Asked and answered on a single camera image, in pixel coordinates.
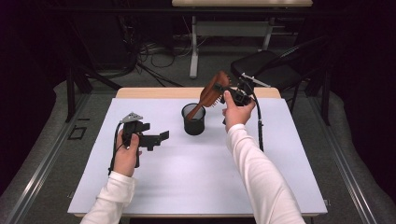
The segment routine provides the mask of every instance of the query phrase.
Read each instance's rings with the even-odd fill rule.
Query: black chair
[[[277,88],[279,92],[294,87],[294,94],[288,100],[291,100],[290,113],[292,113],[301,82],[320,74],[320,70],[324,69],[324,64],[318,63],[314,66],[310,64],[309,70],[303,74],[297,72],[291,65],[318,53],[324,49],[329,40],[329,37],[321,36],[294,46],[279,56],[270,50],[263,50],[232,62],[231,71],[238,78],[245,73],[246,76],[254,77],[260,82]]]

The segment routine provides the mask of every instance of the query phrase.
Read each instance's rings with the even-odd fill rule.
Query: black cup
[[[198,104],[188,104],[181,110],[181,116],[184,119],[184,131],[190,135],[198,135],[205,129],[205,114],[206,111],[203,106],[199,108],[198,112],[192,117],[191,120],[187,120],[187,115],[197,106]]]

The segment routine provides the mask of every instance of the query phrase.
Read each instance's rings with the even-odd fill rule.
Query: right hand
[[[122,143],[122,133],[123,130],[121,130],[117,136],[117,146],[119,146],[119,150],[116,153],[113,171],[131,177],[134,174],[134,166],[136,165],[136,151],[139,147],[139,136],[135,133],[132,134],[131,145],[129,145],[127,149]]]
[[[222,111],[225,116],[225,131],[228,132],[235,124],[246,124],[250,119],[251,111],[256,106],[254,100],[251,100],[248,105],[237,106],[229,91],[225,91],[223,97],[227,105],[227,108]]]

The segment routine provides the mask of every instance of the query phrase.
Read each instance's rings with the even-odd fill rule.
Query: gray floor
[[[273,36],[270,49],[281,52],[290,46],[292,39],[289,36]],[[257,39],[207,39],[200,47],[196,79],[190,79],[188,75],[190,54],[176,57],[174,63],[166,68],[153,67],[150,57],[144,64],[183,86],[204,86],[219,70],[231,74],[230,62],[254,52],[260,45]],[[156,64],[167,64],[171,58],[158,54],[153,61]],[[113,81],[125,87],[160,86],[153,77],[138,71],[114,78]],[[115,96],[114,91],[96,80],[92,80],[92,85],[92,94],[78,94],[79,111],[69,124],[64,123],[67,113],[65,83],[55,88],[57,103],[51,117],[22,168],[0,199],[0,223],[80,222],[79,217],[66,212],[71,202],[68,196],[78,185],[109,103]],[[290,93],[285,92],[282,97],[287,98],[288,95]],[[324,125],[318,116],[318,101],[319,97],[307,98],[300,92],[293,112],[294,122],[323,199],[330,202],[329,213],[315,217],[315,223],[394,223],[395,205],[376,185],[359,159],[350,139],[342,101],[336,95],[331,95],[330,127]],[[83,139],[67,140],[75,125],[87,128]],[[46,173],[38,172],[43,168],[47,170]],[[29,189],[30,183],[35,183],[32,181],[34,177],[38,176],[43,184],[37,185],[36,190]]]

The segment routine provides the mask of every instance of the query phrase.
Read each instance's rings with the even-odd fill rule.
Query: white long sleeve shirt
[[[286,180],[248,135],[245,125],[236,124],[228,131],[227,148],[242,176],[257,223],[304,223]]]
[[[107,184],[102,188],[95,204],[81,223],[120,223],[122,209],[134,197],[135,184],[136,180],[133,177],[111,172]]]

